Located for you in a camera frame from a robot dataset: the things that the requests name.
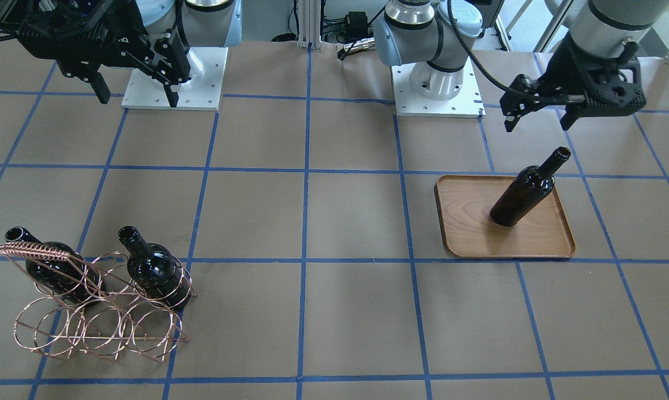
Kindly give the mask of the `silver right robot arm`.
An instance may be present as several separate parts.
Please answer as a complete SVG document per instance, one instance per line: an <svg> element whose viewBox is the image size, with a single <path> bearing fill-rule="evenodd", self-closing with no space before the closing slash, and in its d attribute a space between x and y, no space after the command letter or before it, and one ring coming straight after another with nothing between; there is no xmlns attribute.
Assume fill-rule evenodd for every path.
<svg viewBox="0 0 669 400"><path fill-rule="evenodd" d="M482 30L464 1L388 1L373 18L373 45L390 66L401 116L481 117L473 94L472 53ZM101 66L141 71L184 107L181 88L213 73L207 56L224 58L242 40L240 1L0 1L0 42L17 40L32 56L57 61L63 76L87 83L101 103L111 97Z"/></svg>

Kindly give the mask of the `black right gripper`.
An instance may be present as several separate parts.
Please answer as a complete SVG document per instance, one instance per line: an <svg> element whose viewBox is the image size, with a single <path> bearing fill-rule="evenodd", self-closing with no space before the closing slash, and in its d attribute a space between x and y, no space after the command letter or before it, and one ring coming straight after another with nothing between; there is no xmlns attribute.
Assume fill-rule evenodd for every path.
<svg viewBox="0 0 669 400"><path fill-rule="evenodd" d="M0 1L0 34L57 61L63 76L89 84L101 104L110 101L101 65L142 71L162 84L170 107L179 101L172 87L190 80L190 47L179 33L149 41L136 1Z"/></svg>

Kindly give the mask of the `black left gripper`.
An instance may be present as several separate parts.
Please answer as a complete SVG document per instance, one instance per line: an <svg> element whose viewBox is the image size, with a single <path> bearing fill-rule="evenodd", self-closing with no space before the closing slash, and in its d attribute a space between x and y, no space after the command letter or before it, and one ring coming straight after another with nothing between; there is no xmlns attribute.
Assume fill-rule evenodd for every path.
<svg viewBox="0 0 669 400"><path fill-rule="evenodd" d="M539 79L517 75L510 92L501 98L505 129L512 132L520 119L546 106L558 106L560 94L584 96L584 102L568 104L561 127L569 130L580 117L630 116L647 104L638 45L622 42L621 55L601 58L584 51L566 34Z"/></svg>

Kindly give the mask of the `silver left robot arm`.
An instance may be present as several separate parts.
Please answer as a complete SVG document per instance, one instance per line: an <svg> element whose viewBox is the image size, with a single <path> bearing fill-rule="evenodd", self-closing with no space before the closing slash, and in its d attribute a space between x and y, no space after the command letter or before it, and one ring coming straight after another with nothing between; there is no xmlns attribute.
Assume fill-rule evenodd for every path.
<svg viewBox="0 0 669 400"><path fill-rule="evenodd" d="M586 1L537 79L520 74L500 83L472 53L484 30L482 15L467 1L390 1L373 21L373 39L387 66L414 66L416 93L448 101L472 61L503 91L500 106L512 132L530 112L564 106L561 127L581 117L631 116L646 106L636 56L638 43L669 8L669 1Z"/></svg>

